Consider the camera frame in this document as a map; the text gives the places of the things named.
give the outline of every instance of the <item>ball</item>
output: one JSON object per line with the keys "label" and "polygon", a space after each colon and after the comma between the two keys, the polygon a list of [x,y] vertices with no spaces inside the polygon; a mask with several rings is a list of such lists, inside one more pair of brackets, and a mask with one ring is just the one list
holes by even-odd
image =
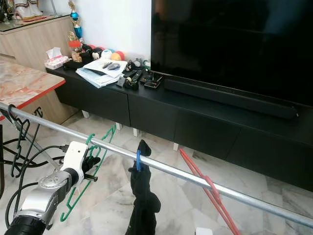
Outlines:
{"label": "ball", "polygon": [[125,60],[124,53],[121,51],[114,52],[111,56],[111,60]]}
{"label": "ball", "polygon": [[110,59],[112,56],[113,52],[110,49],[105,49],[102,54],[101,57],[104,59]]}

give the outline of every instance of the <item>black television screen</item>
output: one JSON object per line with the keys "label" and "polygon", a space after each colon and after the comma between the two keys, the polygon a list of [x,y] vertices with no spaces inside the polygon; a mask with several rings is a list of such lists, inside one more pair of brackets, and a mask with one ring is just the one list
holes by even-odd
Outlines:
{"label": "black television screen", "polygon": [[152,70],[313,106],[312,0],[154,0]]}

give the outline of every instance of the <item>tissue box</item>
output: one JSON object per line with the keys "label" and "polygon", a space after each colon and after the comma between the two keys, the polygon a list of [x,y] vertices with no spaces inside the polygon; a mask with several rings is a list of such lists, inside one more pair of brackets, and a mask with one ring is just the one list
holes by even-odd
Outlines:
{"label": "tissue box", "polygon": [[45,61],[45,67],[51,70],[56,70],[68,61],[68,57],[65,55],[59,55],[52,59]]}

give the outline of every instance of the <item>soundbar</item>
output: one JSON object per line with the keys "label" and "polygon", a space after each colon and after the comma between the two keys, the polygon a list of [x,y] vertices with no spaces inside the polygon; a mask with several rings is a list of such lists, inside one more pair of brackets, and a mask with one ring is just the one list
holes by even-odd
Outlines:
{"label": "soundbar", "polygon": [[166,76],[164,87],[175,92],[233,105],[278,118],[292,119],[298,116],[298,111],[291,103],[188,78]]}

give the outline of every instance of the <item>orange ball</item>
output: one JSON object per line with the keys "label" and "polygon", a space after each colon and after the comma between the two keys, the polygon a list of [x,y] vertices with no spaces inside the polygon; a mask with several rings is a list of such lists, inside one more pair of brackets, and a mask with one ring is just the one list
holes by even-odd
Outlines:
{"label": "orange ball", "polygon": [[121,51],[116,51],[112,54],[111,60],[125,60],[125,55]]}

